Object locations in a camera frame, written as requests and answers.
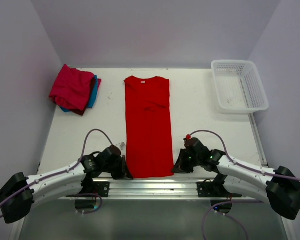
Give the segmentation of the bright red t shirt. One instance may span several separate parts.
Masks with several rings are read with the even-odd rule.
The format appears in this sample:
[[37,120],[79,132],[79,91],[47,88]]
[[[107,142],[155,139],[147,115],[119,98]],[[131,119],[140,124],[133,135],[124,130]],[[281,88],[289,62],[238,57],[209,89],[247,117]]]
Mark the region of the bright red t shirt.
[[170,81],[125,79],[126,160],[136,179],[173,175]]

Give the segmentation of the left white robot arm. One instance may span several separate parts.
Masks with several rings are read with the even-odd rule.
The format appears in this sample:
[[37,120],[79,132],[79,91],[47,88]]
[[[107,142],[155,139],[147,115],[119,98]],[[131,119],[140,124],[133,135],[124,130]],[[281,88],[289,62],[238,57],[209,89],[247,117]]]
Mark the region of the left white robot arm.
[[114,180],[132,179],[126,158],[111,145],[102,152],[83,155],[78,161],[44,174],[25,176],[14,174],[0,189],[0,210],[6,224],[27,216],[31,209],[43,203],[67,196],[95,196],[93,180],[109,173]]

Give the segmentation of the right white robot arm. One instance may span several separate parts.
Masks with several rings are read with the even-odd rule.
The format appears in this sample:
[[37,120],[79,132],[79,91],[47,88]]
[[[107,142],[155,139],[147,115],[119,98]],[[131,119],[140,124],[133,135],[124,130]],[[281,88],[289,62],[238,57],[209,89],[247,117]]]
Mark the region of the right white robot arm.
[[286,167],[278,169],[244,165],[225,151],[210,150],[198,138],[185,139],[173,173],[192,173],[195,167],[216,173],[209,183],[198,183],[198,196],[225,198],[245,196],[265,204],[280,216],[295,220],[300,211],[300,180]]

